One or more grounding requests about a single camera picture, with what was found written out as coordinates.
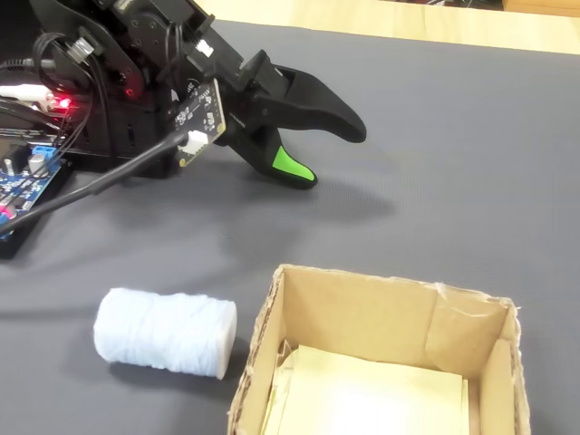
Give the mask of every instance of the red led light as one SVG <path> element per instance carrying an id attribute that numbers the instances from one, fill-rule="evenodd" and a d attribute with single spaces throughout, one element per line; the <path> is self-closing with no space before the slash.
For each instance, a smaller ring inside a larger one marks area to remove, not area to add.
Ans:
<path id="1" fill-rule="evenodd" d="M 58 106 L 61 109 L 68 109 L 72 102 L 73 101 L 70 98 L 63 98 L 62 100 L 58 101 Z"/>
<path id="2" fill-rule="evenodd" d="M 15 218 L 16 214 L 9 207 L 0 206 L 0 216 L 6 215 L 9 219 Z"/>

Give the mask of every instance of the wooden floor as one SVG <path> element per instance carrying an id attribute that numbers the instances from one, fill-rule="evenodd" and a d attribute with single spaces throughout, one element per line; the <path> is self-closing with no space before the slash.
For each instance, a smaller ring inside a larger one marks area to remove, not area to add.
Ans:
<path id="1" fill-rule="evenodd" d="M 197 0 L 218 19 L 580 54 L 580 18 L 379 0 Z"/>
<path id="2" fill-rule="evenodd" d="M 562 16 L 580 16 L 578 0 L 503 0 L 507 11 Z"/>

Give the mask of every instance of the gray mat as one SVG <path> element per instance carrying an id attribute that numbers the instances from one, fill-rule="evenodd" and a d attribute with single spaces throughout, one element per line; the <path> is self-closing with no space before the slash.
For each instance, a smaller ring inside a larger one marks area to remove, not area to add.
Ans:
<path id="1" fill-rule="evenodd" d="M 55 213 L 0 266 L 0 431 L 219 435 L 270 276 L 284 262 L 477 288 L 521 306 L 535 433 L 577 432 L 580 58 L 218 24 L 244 56 L 318 75 L 362 145 L 285 132 L 320 185 L 293 191 L 214 147 Z M 78 175 L 70 186 L 90 175 Z M 237 302 L 218 382 L 108 366 L 92 322 L 112 286 Z"/>

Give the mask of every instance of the open cardboard box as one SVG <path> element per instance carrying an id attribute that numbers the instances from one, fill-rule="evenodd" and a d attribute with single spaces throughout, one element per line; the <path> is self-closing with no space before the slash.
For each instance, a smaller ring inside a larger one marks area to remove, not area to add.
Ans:
<path id="1" fill-rule="evenodd" d="M 280 266 L 256 319 L 228 435 L 259 435 L 282 343 L 469 379 L 470 435 L 530 435 L 510 299 L 401 278 Z"/>

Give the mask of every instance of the white yarn spool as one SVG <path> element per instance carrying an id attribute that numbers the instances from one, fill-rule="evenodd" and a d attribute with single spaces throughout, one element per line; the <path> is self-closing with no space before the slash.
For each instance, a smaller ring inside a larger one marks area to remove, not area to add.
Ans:
<path id="1" fill-rule="evenodd" d="M 97 353 L 108 363 L 223 379 L 236 328 L 230 301 L 113 288 L 101 301 L 93 331 Z"/>

